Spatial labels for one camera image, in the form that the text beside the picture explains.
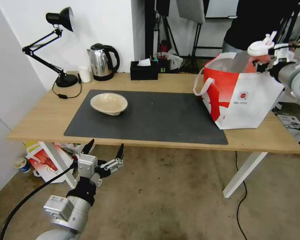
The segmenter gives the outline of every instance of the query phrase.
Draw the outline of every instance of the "shopping bag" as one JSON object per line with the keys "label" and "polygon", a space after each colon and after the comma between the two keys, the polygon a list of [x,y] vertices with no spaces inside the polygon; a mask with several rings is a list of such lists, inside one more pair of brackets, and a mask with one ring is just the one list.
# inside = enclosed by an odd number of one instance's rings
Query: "shopping bag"
{"label": "shopping bag", "polygon": [[[67,153],[65,153],[57,144],[53,143],[53,145],[59,153],[60,157],[63,159],[66,166],[70,167],[71,163],[73,162],[72,158]],[[39,143],[26,142],[26,147],[26,158],[31,163],[31,165],[37,170],[37,172],[44,179],[45,182],[62,173],[52,161],[54,160],[54,156],[50,153],[46,153],[46,151]],[[52,183],[60,183],[64,180],[65,178],[62,176],[54,180]]]}
{"label": "shopping bag", "polygon": [[[231,65],[235,55],[221,53],[208,62],[197,75],[193,92],[202,96],[220,129],[257,128],[284,86],[269,73],[227,72],[227,66]],[[201,79],[203,87],[197,93],[196,86]]]}

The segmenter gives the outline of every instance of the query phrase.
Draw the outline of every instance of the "lamp base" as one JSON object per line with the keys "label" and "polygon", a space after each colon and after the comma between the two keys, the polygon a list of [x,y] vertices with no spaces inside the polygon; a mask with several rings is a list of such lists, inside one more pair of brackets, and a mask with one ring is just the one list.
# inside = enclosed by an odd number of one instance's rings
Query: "lamp base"
{"label": "lamp base", "polygon": [[78,82],[78,78],[76,75],[67,74],[61,75],[56,80],[56,85],[58,87],[71,87]]}

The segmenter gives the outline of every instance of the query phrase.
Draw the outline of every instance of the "kettle handle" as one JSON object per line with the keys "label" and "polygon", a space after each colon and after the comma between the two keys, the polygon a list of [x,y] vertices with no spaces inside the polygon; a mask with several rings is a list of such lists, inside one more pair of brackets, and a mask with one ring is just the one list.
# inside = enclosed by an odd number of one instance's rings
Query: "kettle handle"
{"label": "kettle handle", "polygon": [[117,52],[117,50],[115,50],[114,47],[109,46],[109,45],[103,45],[104,49],[108,50],[109,52],[113,52],[114,56],[116,57],[117,60],[117,65],[115,67],[113,67],[113,72],[116,72],[120,66],[120,59],[119,59],[119,54]]}

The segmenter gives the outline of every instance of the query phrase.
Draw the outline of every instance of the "black desk mat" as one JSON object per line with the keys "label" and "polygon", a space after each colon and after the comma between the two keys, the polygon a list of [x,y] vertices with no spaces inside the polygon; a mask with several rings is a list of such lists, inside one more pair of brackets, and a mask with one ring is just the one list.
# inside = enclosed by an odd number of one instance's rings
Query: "black desk mat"
{"label": "black desk mat", "polygon": [[[94,110],[90,100],[104,92],[128,101],[126,111],[110,116]],[[90,90],[65,136],[161,142],[228,144],[200,97],[189,93]]]}

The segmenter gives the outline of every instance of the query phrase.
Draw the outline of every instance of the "red and white bag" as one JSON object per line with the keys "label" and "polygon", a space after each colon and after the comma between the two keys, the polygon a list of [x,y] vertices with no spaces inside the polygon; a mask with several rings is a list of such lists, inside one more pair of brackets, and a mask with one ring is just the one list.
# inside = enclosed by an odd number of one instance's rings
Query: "red and white bag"
{"label": "red and white bag", "polygon": [[[268,73],[234,73],[211,68],[223,69],[221,59],[226,63],[235,55],[221,53],[208,62],[197,75],[193,92],[202,96],[202,101],[220,129],[257,128],[284,86]],[[203,87],[197,93],[195,88],[202,78]]]}

